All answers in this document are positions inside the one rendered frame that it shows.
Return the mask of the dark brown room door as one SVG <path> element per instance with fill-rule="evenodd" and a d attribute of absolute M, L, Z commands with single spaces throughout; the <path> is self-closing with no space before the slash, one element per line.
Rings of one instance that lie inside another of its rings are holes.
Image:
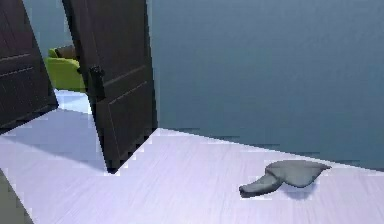
<path fill-rule="evenodd" d="M 0 135 L 58 108 L 22 0 L 0 0 Z"/>
<path fill-rule="evenodd" d="M 146 0 L 62 0 L 106 170 L 112 174 L 158 128 Z M 99 65 L 97 101 L 89 68 Z"/>

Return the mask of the grey cloth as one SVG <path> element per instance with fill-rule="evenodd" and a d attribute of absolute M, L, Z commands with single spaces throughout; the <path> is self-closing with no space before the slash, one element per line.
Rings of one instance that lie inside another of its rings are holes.
<path fill-rule="evenodd" d="M 264 174 L 257 180 L 241 185 L 241 197 L 255 197 L 269 194 L 278 190 L 283 184 L 295 188 L 305 188 L 311 185 L 323 171 L 331 166 L 307 160 L 279 160 L 270 163 L 264 169 Z"/>

